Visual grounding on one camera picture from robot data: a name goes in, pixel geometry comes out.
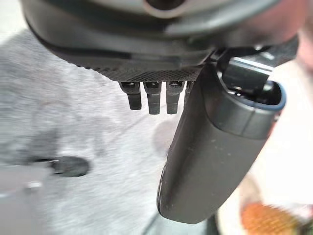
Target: black tab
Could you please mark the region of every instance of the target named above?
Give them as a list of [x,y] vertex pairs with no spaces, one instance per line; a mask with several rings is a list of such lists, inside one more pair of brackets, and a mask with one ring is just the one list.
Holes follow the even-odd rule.
[[162,82],[144,82],[143,86],[147,93],[149,114],[159,114]]
[[139,82],[119,82],[123,92],[127,94],[131,110],[141,109],[141,95]]
[[185,92],[185,100],[184,100],[184,107],[186,106],[186,102],[189,98],[190,92],[194,86],[194,81],[188,81],[186,85],[186,92]]
[[184,81],[166,82],[166,106],[168,114],[176,114],[179,94],[184,88]]

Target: black device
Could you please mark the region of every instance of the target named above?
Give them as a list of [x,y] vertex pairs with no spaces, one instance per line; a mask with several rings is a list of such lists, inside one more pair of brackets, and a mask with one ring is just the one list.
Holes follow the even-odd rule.
[[198,223],[248,172],[286,102],[268,81],[293,58],[307,0],[22,0],[29,27],[52,53],[120,84],[130,108],[185,105],[160,180],[157,207]]

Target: black grip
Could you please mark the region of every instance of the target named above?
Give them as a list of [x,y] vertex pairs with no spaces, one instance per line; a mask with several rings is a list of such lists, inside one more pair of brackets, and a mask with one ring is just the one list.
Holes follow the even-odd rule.
[[285,105],[276,84],[267,103],[230,94],[212,65],[190,93],[161,177],[157,207],[168,219],[195,224],[230,196],[262,149]]

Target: black plastic part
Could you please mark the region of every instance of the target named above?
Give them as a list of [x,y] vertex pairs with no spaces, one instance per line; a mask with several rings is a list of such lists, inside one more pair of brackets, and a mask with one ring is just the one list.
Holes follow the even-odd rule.
[[184,85],[184,81],[166,83],[166,111],[168,114],[177,113],[179,94],[184,89]]
[[127,94],[131,110],[141,109],[141,94],[139,82],[119,82],[123,92]]
[[162,82],[144,82],[143,86],[147,93],[149,114],[159,114]]
[[146,2],[155,9],[168,11],[179,7],[185,0],[146,0]]
[[267,105],[229,94],[215,67],[204,67],[160,180],[157,207],[163,217],[195,224],[216,212],[266,142],[286,101],[283,90],[276,96],[281,102]]
[[187,103],[187,100],[189,98],[189,95],[191,93],[191,90],[194,86],[194,82],[193,81],[187,81],[187,85],[186,85],[186,92],[185,92],[185,100],[184,100],[184,106]]
[[54,174],[59,174],[63,177],[79,177],[86,175],[90,171],[90,164],[86,159],[74,156],[33,157],[31,162],[47,162],[47,166],[54,169]]

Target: gray floor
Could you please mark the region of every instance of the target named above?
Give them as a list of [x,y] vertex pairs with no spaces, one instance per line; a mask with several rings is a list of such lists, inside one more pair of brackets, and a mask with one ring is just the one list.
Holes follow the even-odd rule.
[[[48,52],[29,31],[0,47],[2,164],[79,156],[80,178],[52,176],[39,209],[51,234],[141,234],[156,214],[166,152],[180,114],[131,111],[119,85]],[[202,234],[203,224],[157,218],[150,234]]]

